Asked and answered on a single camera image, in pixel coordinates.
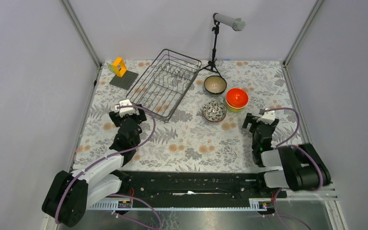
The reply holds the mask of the pink patterned bowl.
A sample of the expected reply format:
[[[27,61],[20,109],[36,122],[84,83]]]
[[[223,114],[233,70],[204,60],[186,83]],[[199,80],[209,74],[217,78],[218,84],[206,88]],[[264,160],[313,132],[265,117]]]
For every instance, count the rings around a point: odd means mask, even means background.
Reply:
[[[210,101],[202,109],[202,116],[209,122],[218,123],[225,119],[227,108],[220,101]]]

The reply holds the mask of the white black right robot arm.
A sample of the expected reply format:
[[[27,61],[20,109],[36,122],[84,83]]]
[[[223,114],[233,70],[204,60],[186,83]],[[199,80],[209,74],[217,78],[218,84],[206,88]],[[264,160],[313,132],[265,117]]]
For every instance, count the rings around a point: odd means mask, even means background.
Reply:
[[[261,172],[256,191],[259,196],[270,196],[275,188],[292,191],[318,190],[331,183],[331,175],[314,146],[272,146],[272,135],[279,122],[274,112],[262,116],[247,113],[242,128],[252,134],[253,162],[260,168],[276,167],[278,170]]]

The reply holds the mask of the black wire dish rack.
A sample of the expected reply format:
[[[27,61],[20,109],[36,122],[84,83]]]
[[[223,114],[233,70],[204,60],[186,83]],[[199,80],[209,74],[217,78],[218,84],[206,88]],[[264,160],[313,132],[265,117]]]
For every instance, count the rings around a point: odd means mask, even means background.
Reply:
[[[126,98],[141,104],[157,119],[168,122],[191,88],[202,62],[163,49],[130,87]]]

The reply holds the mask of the solid orange bowl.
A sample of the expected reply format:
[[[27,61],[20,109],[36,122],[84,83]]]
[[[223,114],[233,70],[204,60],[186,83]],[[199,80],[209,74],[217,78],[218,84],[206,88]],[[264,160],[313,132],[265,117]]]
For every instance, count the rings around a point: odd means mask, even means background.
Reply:
[[[240,88],[232,88],[228,90],[228,92],[226,93],[225,99],[232,106],[243,106],[245,104],[248,104],[249,102],[248,94]]]

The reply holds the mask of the dark teal bowl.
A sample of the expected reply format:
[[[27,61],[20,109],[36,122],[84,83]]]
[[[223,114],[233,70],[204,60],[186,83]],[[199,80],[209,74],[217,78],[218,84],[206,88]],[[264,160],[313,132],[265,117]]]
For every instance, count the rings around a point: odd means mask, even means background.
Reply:
[[[227,88],[227,82],[221,76],[211,75],[204,80],[204,88],[210,94],[222,94]]]

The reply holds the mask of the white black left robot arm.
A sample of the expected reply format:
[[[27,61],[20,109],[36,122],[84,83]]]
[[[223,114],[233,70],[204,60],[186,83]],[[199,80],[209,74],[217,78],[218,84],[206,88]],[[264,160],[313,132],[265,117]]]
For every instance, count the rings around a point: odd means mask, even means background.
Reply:
[[[56,174],[42,204],[42,211],[57,224],[75,226],[87,208],[110,194],[123,197],[129,183],[113,172],[126,165],[142,146],[141,122],[147,120],[140,105],[120,105],[109,116],[118,128],[109,151],[89,166]]]

